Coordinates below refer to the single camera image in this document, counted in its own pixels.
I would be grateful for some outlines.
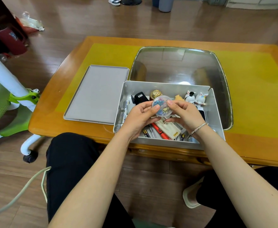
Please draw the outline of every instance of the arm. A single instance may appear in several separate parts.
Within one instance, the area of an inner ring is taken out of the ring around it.
[[[63,201],[48,227],[102,227],[110,206],[129,142],[141,129],[160,118],[150,119],[159,106],[152,102],[135,106],[95,164]]]
[[[193,104],[168,102],[188,131],[204,123]],[[212,166],[239,216],[247,227],[278,227],[278,191],[255,172],[208,125],[199,129],[195,138],[204,146]]]

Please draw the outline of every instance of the beige sandal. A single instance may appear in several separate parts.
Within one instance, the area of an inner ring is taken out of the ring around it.
[[[195,184],[189,186],[188,188],[186,188],[183,193],[182,193],[182,196],[183,196],[183,200],[184,200],[184,203],[186,204],[187,207],[193,209],[195,207],[198,207],[200,206],[200,204],[197,202],[196,200],[196,193],[197,193],[197,188],[200,187],[201,183],[203,182],[203,179],[204,177],[202,177],[198,182],[196,182]]]

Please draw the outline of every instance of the chair caster wheel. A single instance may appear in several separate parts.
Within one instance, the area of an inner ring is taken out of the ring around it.
[[[32,162],[36,161],[37,157],[38,157],[38,152],[31,150],[29,155],[23,156],[23,161],[25,161],[27,163],[32,163]]]

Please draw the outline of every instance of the silver bracelet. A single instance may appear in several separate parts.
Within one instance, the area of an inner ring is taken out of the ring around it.
[[[208,125],[208,123],[205,122],[205,123],[203,123],[201,126],[198,126],[196,129],[194,129],[194,130],[192,131],[192,133],[188,136],[188,139],[191,138],[191,137],[193,137],[193,134],[194,134],[195,132],[197,132],[197,130],[199,130],[199,129],[200,129],[201,127],[203,127],[204,125]]]

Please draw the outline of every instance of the gold jar lid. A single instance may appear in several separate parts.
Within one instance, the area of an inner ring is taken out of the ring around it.
[[[162,95],[162,93],[160,92],[160,90],[154,90],[154,91],[151,92],[150,97],[152,99],[155,99],[156,97],[159,97],[161,95]]]

